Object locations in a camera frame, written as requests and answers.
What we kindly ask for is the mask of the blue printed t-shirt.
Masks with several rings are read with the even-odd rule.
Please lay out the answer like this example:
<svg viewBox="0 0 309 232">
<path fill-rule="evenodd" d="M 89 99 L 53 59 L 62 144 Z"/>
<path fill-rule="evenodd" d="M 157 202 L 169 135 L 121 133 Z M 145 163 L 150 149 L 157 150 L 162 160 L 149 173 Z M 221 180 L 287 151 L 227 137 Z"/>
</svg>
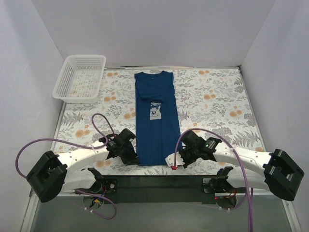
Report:
<svg viewBox="0 0 309 232">
<path fill-rule="evenodd" d="M 141 166 L 165 165 L 181 135 L 171 72 L 136 73 L 136 142 Z"/>
</svg>

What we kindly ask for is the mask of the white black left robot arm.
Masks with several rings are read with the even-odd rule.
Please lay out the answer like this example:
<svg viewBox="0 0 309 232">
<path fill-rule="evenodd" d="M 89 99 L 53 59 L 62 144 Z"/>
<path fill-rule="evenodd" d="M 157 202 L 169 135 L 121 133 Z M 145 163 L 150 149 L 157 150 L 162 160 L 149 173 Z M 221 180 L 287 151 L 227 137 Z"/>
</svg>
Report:
<svg viewBox="0 0 309 232">
<path fill-rule="evenodd" d="M 26 177 L 42 203 L 54 199 L 59 193 L 81 189 L 98 194 L 102 191 L 102 174 L 91 164 L 119 157 L 125 165 L 139 163 L 132 141 L 135 134 L 123 129 L 115 136 L 102 137 L 87 148 L 67 153 L 45 152 Z"/>
</svg>

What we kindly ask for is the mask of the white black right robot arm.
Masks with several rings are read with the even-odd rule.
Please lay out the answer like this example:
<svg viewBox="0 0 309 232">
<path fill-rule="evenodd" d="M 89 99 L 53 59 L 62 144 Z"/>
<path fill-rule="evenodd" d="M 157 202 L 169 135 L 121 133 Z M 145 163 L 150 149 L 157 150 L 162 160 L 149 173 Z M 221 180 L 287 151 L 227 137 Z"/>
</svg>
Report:
<svg viewBox="0 0 309 232">
<path fill-rule="evenodd" d="M 184 148 L 177 154 L 179 166 L 186 168 L 197 159 L 228 165 L 206 183 L 206 189 L 210 192 L 255 188 L 268 190 L 283 200 L 293 201 L 304 177 L 304 171 L 280 149 L 258 152 L 233 147 L 219 135 L 205 140 L 192 130 L 184 132 L 179 141 L 184 143 Z"/>
</svg>

